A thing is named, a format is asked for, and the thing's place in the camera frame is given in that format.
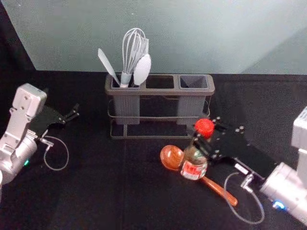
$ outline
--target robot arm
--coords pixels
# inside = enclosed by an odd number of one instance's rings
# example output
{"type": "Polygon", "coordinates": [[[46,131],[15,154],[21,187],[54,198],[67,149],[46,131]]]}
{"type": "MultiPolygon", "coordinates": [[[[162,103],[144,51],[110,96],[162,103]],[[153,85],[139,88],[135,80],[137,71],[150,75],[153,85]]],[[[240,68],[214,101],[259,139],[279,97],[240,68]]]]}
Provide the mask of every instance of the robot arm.
{"type": "Polygon", "coordinates": [[[3,184],[11,182],[36,152],[37,142],[49,146],[53,143],[43,138],[52,124],[64,125],[77,117],[78,105],[67,116],[45,106],[47,94],[30,84],[20,86],[10,109],[11,118],[0,139],[0,196],[3,184]]]}
{"type": "Polygon", "coordinates": [[[244,139],[244,127],[231,129],[216,123],[208,142],[198,132],[193,145],[212,163],[233,165],[245,180],[243,189],[257,187],[272,202],[274,208],[285,209],[307,226],[307,108],[295,120],[292,145],[299,148],[297,171],[283,162],[275,162],[244,139]]]}

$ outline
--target orange spoon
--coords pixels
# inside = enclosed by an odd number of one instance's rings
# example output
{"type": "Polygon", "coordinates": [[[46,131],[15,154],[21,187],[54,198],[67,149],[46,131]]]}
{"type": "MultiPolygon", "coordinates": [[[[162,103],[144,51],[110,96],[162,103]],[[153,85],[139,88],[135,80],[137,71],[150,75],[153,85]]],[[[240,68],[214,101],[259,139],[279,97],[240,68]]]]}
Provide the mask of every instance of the orange spoon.
{"type": "MultiPolygon", "coordinates": [[[[166,145],[160,152],[161,163],[164,165],[164,167],[173,171],[179,171],[183,157],[184,152],[174,145],[166,145]]],[[[224,198],[224,189],[216,182],[210,180],[205,176],[202,177],[201,180],[218,195],[224,198]]],[[[236,206],[238,204],[238,200],[229,192],[226,192],[226,199],[232,206],[236,206]]]]}

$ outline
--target red cap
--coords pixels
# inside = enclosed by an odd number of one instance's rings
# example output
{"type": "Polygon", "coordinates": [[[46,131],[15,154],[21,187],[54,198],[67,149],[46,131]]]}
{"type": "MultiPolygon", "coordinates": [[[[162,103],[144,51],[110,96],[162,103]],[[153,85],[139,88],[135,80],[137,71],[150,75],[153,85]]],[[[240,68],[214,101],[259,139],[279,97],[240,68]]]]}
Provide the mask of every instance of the red cap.
{"type": "Polygon", "coordinates": [[[214,123],[209,119],[200,119],[195,123],[195,129],[206,139],[214,132],[214,123]]]}

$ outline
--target jar label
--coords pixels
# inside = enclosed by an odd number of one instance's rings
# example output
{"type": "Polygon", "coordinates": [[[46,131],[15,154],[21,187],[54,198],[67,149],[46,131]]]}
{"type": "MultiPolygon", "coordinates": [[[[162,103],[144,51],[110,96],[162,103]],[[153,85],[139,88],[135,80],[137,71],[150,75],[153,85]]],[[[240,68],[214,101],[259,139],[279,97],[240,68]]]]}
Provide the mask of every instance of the jar label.
{"type": "Polygon", "coordinates": [[[198,180],[202,178],[207,171],[207,164],[194,165],[189,161],[185,161],[182,165],[180,174],[189,180],[198,180]]]}

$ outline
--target black tablecloth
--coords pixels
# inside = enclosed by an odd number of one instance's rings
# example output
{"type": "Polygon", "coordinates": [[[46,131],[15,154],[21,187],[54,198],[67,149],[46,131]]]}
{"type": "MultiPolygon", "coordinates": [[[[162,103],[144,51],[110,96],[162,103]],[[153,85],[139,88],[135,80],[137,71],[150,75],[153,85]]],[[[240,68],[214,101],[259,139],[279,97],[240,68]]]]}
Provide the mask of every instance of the black tablecloth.
{"type": "MultiPolygon", "coordinates": [[[[257,193],[266,219],[251,226],[237,219],[226,202],[200,182],[189,181],[160,163],[167,144],[181,148],[188,140],[111,140],[104,92],[104,73],[2,72],[0,79],[0,131],[9,119],[15,91],[23,83],[49,88],[47,105],[62,114],[80,104],[80,118],[51,134],[69,147],[70,162],[61,172],[43,163],[44,146],[13,182],[3,187],[0,228],[8,230],[155,230],[155,229],[305,229],[304,225],[257,193]]],[[[291,147],[294,119],[307,105],[305,76],[213,75],[216,93],[213,116],[230,124],[243,124],[247,139],[276,161],[296,168],[298,154],[291,147]]],[[[59,165],[65,149],[56,144],[49,153],[59,165]]],[[[234,170],[225,165],[209,168],[219,184],[234,170]]],[[[238,211],[259,219],[255,201],[229,185],[239,201],[238,211]]]]}

